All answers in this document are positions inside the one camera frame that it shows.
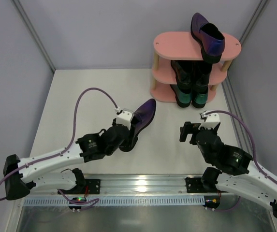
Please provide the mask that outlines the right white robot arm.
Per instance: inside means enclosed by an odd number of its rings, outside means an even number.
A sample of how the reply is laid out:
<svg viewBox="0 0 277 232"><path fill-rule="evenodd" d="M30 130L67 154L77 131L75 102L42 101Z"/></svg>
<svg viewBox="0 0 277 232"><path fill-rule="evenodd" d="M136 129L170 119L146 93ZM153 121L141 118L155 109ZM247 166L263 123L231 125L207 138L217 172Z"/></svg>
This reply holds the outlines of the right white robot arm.
<svg viewBox="0 0 277 232"><path fill-rule="evenodd" d="M198 147L210 165L201 178L203 188L208 192L236 194L265 207L277 218L277 182L270 180L272 175L265 168L255 166L249 153L224 144L217 134L218 128L206 129L191 122L180 127L180 142L191 135L190 144Z"/></svg>

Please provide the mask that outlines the green metallic shoe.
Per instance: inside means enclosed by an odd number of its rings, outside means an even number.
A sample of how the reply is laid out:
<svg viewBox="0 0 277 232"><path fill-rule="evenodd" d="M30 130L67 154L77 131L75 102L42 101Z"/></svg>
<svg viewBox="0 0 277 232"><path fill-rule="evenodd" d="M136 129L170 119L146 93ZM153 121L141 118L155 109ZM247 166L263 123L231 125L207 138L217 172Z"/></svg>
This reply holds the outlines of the green metallic shoe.
<svg viewBox="0 0 277 232"><path fill-rule="evenodd" d="M192 96L192 105L195 108L201 109L204 108L208 99L208 89L204 91L194 91Z"/></svg>
<svg viewBox="0 0 277 232"><path fill-rule="evenodd" d="M170 88L175 94L175 100L179 107L186 108L190 106L192 100L192 91L185 93L181 91L177 85L170 85Z"/></svg>

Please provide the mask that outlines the black glossy shoe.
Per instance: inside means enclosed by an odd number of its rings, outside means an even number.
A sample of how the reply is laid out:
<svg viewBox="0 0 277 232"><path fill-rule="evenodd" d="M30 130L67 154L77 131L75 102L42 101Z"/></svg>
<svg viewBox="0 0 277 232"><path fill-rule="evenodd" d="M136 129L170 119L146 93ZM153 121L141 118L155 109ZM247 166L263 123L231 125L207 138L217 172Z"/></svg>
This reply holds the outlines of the black glossy shoe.
<svg viewBox="0 0 277 232"><path fill-rule="evenodd" d="M178 88L184 93L190 93L192 88L192 77L194 75L193 61L171 60L170 64L175 72L175 80Z"/></svg>
<svg viewBox="0 0 277 232"><path fill-rule="evenodd" d="M207 90L212 66L212 64L209 64L203 60L195 62L193 81L193 89L195 91L204 92Z"/></svg>

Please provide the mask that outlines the purple shoe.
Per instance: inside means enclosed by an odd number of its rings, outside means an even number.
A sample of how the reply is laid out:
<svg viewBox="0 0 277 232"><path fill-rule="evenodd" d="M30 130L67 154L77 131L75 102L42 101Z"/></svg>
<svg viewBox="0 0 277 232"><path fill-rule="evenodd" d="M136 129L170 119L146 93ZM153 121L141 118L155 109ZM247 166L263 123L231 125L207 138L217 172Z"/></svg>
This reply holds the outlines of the purple shoe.
<svg viewBox="0 0 277 232"><path fill-rule="evenodd" d="M219 29L202 14L195 13L191 19L190 32L201 47L203 61L209 64L220 62L225 49L225 37Z"/></svg>
<svg viewBox="0 0 277 232"><path fill-rule="evenodd" d="M149 99L143 103L133 114L131 119L131 129L128 139L126 139L119 149L123 152L130 152L138 141L139 133L150 125L156 112L156 100Z"/></svg>

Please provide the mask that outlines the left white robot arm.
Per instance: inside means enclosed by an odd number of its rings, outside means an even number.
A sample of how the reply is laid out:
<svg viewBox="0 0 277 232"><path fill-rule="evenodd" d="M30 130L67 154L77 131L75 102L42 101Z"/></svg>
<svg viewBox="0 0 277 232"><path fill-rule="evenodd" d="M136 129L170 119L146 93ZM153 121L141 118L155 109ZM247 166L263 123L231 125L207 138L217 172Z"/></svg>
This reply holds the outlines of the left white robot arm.
<svg viewBox="0 0 277 232"><path fill-rule="evenodd" d="M78 168L68 174L56 173L57 169L90 161L101 160L117 149L131 151L138 138L133 129L115 124L98 133L86 134L64 150L32 158L19 158L16 154L6 158L3 168L5 199L18 200L32 191L59 189L65 194L79 194L86 185Z"/></svg>

